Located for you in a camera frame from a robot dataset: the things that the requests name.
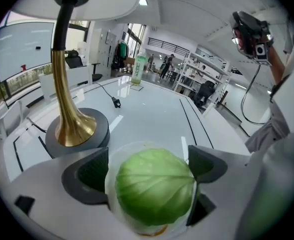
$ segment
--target clothing on rack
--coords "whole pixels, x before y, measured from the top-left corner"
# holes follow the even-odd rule
[[[125,42],[117,44],[113,61],[111,65],[112,70],[118,70],[125,67],[124,61],[127,59],[129,53],[129,47]]]

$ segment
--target ceiling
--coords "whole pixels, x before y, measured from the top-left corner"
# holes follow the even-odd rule
[[[235,11],[247,12],[260,20],[267,20],[272,34],[278,40],[276,50],[282,52],[286,14],[278,0],[147,0],[148,6],[138,6],[129,15],[117,19],[121,23],[140,23],[179,34],[231,61],[249,81],[257,65],[241,55],[231,41],[229,18]],[[263,91],[270,89],[274,80],[270,69],[262,66],[256,86]]]

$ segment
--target person's arm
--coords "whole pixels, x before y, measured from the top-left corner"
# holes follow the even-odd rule
[[[279,58],[273,46],[269,48],[268,56],[269,56],[268,61],[271,64],[270,70],[271,70],[273,79],[275,80],[275,84],[277,85],[283,78],[285,66],[282,63],[281,59]]]

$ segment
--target cabbage leaf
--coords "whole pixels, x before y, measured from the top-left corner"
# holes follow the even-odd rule
[[[174,223],[193,200],[195,179],[186,162],[163,148],[130,156],[116,176],[118,202],[124,212],[146,226]]]

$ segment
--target gold metal pipe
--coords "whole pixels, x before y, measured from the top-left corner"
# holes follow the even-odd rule
[[[55,130],[57,141],[73,147],[87,141],[95,132],[94,117],[81,113],[72,100],[65,68],[65,51],[52,51],[52,73],[60,110],[60,121]]]

